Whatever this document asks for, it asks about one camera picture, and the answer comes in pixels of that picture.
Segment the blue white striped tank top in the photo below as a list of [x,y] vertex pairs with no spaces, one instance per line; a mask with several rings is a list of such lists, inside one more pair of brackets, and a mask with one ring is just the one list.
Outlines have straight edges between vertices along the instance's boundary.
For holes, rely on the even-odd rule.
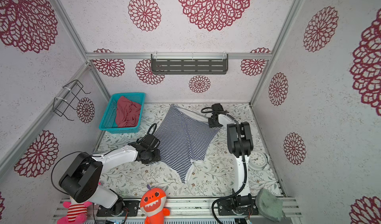
[[187,183],[193,163],[204,160],[209,145],[220,129],[210,128],[207,122],[196,120],[181,111],[180,107],[170,105],[154,133],[160,141],[160,160],[179,175],[183,184]]

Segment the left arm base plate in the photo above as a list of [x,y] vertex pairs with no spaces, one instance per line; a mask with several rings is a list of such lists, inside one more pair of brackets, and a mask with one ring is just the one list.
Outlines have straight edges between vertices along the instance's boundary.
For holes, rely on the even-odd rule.
[[109,209],[100,205],[96,216],[99,218],[121,216],[136,217],[139,209],[140,201],[124,199],[123,201],[117,201],[116,204]]

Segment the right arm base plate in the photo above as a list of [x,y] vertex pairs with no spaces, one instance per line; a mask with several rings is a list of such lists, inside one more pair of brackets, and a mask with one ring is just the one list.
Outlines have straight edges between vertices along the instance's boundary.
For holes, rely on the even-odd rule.
[[231,200],[221,200],[217,202],[216,206],[220,216],[252,216],[259,214],[255,199],[252,199],[251,204],[247,206],[233,207]]

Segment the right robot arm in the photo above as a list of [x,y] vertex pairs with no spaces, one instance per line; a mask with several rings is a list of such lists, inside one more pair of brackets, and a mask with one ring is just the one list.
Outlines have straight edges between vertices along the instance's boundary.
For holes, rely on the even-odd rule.
[[250,206],[252,195],[248,184],[248,161],[254,148],[250,124],[239,122],[219,103],[213,104],[209,109],[209,127],[226,127],[228,151],[234,157],[234,187],[232,194],[224,199],[230,200],[233,209]]

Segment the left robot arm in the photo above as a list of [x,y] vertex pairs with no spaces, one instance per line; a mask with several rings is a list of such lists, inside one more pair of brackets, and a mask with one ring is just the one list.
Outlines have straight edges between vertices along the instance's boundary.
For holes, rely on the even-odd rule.
[[99,184],[102,173],[128,162],[152,163],[160,160],[160,140],[146,134],[136,142],[103,154],[80,152],[59,180],[59,186],[77,203],[91,202],[120,215],[125,204],[123,198]]

